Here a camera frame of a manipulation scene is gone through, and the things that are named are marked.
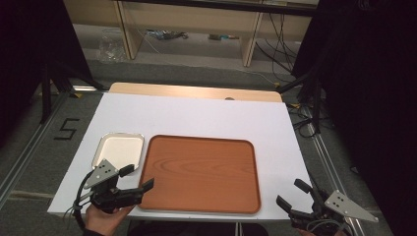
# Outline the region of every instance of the brown tray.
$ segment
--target brown tray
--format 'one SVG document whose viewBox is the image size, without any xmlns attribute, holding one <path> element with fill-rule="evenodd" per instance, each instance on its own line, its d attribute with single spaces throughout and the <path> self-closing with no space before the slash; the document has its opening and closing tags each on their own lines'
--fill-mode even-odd
<svg viewBox="0 0 417 236">
<path fill-rule="evenodd" d="M 247 141 L 155 136 L 140 184 L 154 178 L 139 207 L 256 213 L 261 207 L 254 147 Z"/>
</svg>

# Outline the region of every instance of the white tray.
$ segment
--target white tray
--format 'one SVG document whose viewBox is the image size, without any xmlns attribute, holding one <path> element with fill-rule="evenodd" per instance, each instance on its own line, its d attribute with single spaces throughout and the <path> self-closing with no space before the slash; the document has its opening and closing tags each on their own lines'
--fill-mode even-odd
<svg viewBox="0 0 417 236">
<path fill-rule="evenodd" d="M 114 167 L 121 169 L 129 164 L 139 166 L 144 136 L 140 134 L 110 133 L 103 136 L 98 144 L 92 168 L 95 168 L 102 159 L 107 159 Z"/>
</svg>

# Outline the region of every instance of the tray rim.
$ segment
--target tray rim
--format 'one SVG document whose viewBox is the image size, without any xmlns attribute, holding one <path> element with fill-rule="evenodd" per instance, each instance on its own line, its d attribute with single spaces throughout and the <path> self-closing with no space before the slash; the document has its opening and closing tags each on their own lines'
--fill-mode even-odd
<svg viewBox="0 0 417 236">
<path fill-rule="evenodd" d="M 144 145 L 145 145 L 144 135 L 139 134 L 139 133 L 109 132 L 109 133 L 101 136 L 101 138 L 100 138 L 97 149 L 95 150 L 95 153 L 94 153 L 94 158 L 92 159 L 92 162 L 91 162 L 91 168 L 92 169 L 95 169 L 95 167 L 98 165 L 99 156 L 101 154 L 101 151 L 104 147 L 105 142 L 112 137 L 123 137 L 123 136 L 128 136 L 128 137 L 125 137 L 125 138 L 139 138 L 142 141 L 141 154 L 138 157 L 138 161 L 135 161 L 135 168 L 134 169 L 136 170 L 139 167 L 139 162 L 141 160 L 142 151 L 143 151 Z"/>
<path fill-rule="evenodd" d="M 229 141 L 229 142 L 243 142 L 248 144 L 251 147 L 251 151 L 252 151 L 252 158 L 253 158 L 253 163 L 254 163 L 254 173 L 255 173 L 255 177 L 256 177 L 256 181 L 255 181 L 255 185 L 256 185 L 256 189 L 257 189 L 257 193 L 256 193 L 256 198 L 257 198 L 257 207 L 251 211 L 230 211 L 230 210 L 192 210 L 192 209 L 170 209 L 170 208 L 158 208 L 158 207 L 143 207 L 142 205 L 138 205 L 139 208 L 143 209 L 143 210 L 167 210 L 167 211 L 188 211 L 188 212 L 219 212 L 219 213 L 238 213 L 238 214 L 256 214 L 262 207 L 262 198 L 261 198 L 261 190 L 260 190 L 260 184 L 259 184 L 259 176 L 258 176 L 258 166 L 257 166 L 257 161 L 256 161 L 256 156 L 255 156 L 255 147 L 254 145 L 248 141 L 248 140 L 242 140 L 242 139 L 225 139 L 225 138 L 209 138 L 209 137 L 193 137 L 193 136 L 177 136 L 177 135 L 155 135 L 153 137 L 150 138 L 149 140 L 149 145 L 148 145 L 148 149 L 147 149 L 147 155 L 144 161 L 144 165 L 142 168 L 142 172 L 141 172 L 141 177 L 139 179 L 139 186 L 141 185 L 142 182 L 145 182 L 146 180 L 144 180 L 144 175 L 145 175 L 145 168 L 147 166 L 148 163 L 148 157 L 149 157 L 149 150 L 151 148 L 151 144 L 152 141 L 157 139 L 157 138 L 179 138 L 179 139 L 197 139 L 197 140 L 211 140 L 211 141 Z"/>
</svg>

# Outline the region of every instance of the plastic bag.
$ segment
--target plastic bag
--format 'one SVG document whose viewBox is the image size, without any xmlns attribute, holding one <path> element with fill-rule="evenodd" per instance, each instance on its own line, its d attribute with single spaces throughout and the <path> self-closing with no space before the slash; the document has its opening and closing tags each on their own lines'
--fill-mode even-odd
<svg viewBox="0 0 417 236">
<path fill-rule="evenodd" d="M 159 40 L 172 39 L 172 38 L 177 38 L 177 37 L 182 37 L 184 39 L 188 38 L 188 35 L 187 35 L 186 32 L 167 31 L 167 30 L 151 30 L 151 29 L 148 29 L 147 35 L 155 37 Z"/>
<path fill-rule="evenodd" d="M 98 46 L 97 59 L 104 64 L 112 64 L 126 61 L 126 52 L 121 39 L 115 39 L 103 35 Z"/>
</svg>

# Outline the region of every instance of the white table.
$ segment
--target white table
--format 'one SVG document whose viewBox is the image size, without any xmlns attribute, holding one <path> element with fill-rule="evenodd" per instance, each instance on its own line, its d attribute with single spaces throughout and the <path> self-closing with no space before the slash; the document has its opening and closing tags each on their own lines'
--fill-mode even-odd
<svg viewBox="0 0 417 236">
<path fill-rule="evenodd" d="M 293 185 L 296 178 L 306 183 L 310 181 L 284 103 L 106 93 L 48 209 L 49 213 L 63 215 L 72 205 L 83 178 L 91 171 L 91 161 L 100 138 L 107 133 L 139 133 L 145 137 L 139 168 L 119 179 L 120 189 L 137 187 L 149 139 L 155 135 L 247 140 L 255 147 L 262 202 L 257 213 L 204 213 L 135 207 L 131 217 L 234 222 L 288 219 L 287 213 L 275 203 L 277 195 L 288 200 L 295 209 L 311 211 L 313 200 L 310 195 Z"/>
</svg>

